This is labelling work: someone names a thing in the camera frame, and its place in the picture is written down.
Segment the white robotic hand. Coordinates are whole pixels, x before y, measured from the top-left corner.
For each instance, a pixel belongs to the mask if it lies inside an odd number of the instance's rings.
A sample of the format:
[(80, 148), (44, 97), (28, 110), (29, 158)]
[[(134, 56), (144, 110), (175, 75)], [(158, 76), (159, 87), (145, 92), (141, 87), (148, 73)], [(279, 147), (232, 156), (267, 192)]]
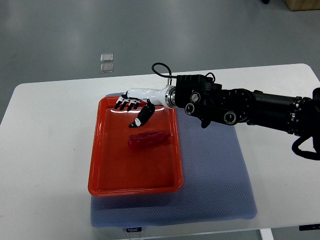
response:
[(145, 125), (155, 112), (155, 106), (175, 109), (175, 86), (166, 86), (163, 89), (131, 88), (117, 99), (114, 108), (122, 111), (128, 104), (127, 111), (143, 107), (129, 128), (138, 128)]

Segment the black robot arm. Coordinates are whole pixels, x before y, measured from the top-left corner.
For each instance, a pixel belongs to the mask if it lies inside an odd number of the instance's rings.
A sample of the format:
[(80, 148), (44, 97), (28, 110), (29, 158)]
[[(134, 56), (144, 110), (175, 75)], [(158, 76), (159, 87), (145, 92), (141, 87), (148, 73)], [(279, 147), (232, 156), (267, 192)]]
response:
[(244, 88), (223, 89), (215, 83), (215, 76), (177, 75), (175, 86), (161, 90), (132, 88), (121, 95), (115, 108), (136, 109), (146, 103), (146, 112), (141, 114), (131, 127), (144, 125), (152, 116), (156, 105), (166, 108), (181, 108), (189, 116), (201, 121), (202, 128), (211, 122), (233, 126), (238, 123), (258, 125), (294, 134), (302, 139), (313, 138), (320, 142), (320, 90), (313, 90), (312, 98), (290, 97), (249, 91)]

